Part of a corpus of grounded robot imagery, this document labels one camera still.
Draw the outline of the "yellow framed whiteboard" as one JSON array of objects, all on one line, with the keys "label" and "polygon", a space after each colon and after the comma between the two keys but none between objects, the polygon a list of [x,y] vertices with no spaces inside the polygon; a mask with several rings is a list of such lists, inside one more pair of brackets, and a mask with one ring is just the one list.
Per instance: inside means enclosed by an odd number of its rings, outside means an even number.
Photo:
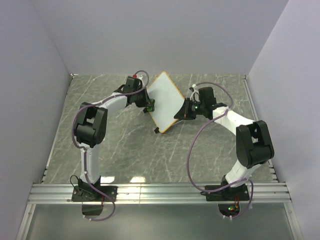
[{"label": "yellow framed whiteboard", "polygon": [[178,122],[174,115],[182,107],[185,98],[165,71],[155,78],[147,92],[155,100],[154,111],[150,116],[159,128],[159,133],[163,134]]}]

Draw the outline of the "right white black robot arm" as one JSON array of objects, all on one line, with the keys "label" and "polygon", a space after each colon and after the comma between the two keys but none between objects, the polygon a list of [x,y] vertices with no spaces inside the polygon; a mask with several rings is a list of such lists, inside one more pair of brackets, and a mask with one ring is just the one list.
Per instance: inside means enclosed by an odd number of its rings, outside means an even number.
[{"label": "right white black robot arm", "polygon": [[[196,133],[187,153],[186,170],[190,183],[199,191],[207,194],[220,192],[226,200],[232,200],[240,189],[250,180],[252,173],[275,155],[268,125],[263,120],[254,121],[234,112],[224,103],[212,105],[194,102],[186,98],[182,107],[174,115],[178,120],[194,120],[197,115],[209,119]],[[211,123],[217,123],[235,135],[237,160],[224,176],[220,187],[209,190],[199,187],[192,179],[190,156],[200,133]]]}]

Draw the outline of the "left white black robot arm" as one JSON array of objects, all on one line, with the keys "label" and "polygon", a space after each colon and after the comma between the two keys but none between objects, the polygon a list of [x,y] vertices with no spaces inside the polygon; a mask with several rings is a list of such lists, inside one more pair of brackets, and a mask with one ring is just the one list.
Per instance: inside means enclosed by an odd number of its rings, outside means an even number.
[{"label": "left white black robot arm", "polygon": [[154,109],[145,86],[123,84],[110,96],[94,103],[83,102],[72,122],[71,139],[80,150],[81,173],[74,186],[74,202],[114,202],[118,188],[101,185],[99,170],[100,144],[107,132],[108,116],[131,104],[146,110]]}]

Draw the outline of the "green whiteboard eraser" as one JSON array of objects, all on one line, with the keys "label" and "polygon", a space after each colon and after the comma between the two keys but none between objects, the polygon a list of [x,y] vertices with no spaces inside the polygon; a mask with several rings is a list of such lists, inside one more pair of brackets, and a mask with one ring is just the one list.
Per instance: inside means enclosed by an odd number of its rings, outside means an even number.
[{"label": "green whiteboard eraser", "polygon": [[147,102],[146,111],[150,113],[150,112],[153,112],[154,110],[155,110],[155,100],[151,98]]}]

